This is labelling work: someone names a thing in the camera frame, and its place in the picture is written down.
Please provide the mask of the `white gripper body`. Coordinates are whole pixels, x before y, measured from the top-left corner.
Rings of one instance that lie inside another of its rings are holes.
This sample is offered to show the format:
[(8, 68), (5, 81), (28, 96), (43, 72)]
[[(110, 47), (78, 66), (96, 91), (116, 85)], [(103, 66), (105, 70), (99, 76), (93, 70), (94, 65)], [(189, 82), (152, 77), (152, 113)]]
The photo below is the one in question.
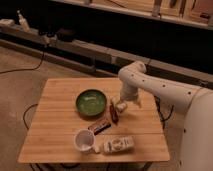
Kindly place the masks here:
[(131, 101), (138, 107), (141, 107), (141, 99), (140, 99), (138, 93), (129, 93), (126, 91), (121, 91), (120, 100), (121, 101)]

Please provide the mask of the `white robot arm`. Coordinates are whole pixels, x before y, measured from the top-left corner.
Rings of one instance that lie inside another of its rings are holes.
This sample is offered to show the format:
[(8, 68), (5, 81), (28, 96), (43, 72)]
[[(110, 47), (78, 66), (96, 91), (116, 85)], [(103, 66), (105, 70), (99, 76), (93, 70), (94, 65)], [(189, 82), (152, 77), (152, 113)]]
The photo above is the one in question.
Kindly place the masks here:
[(179, 171), (213, 171), (213, 90), (147, 75), (142, 61), (121, 68), (118, 78), (122, 101), (136, 100), (142, 89), (186, 114)]

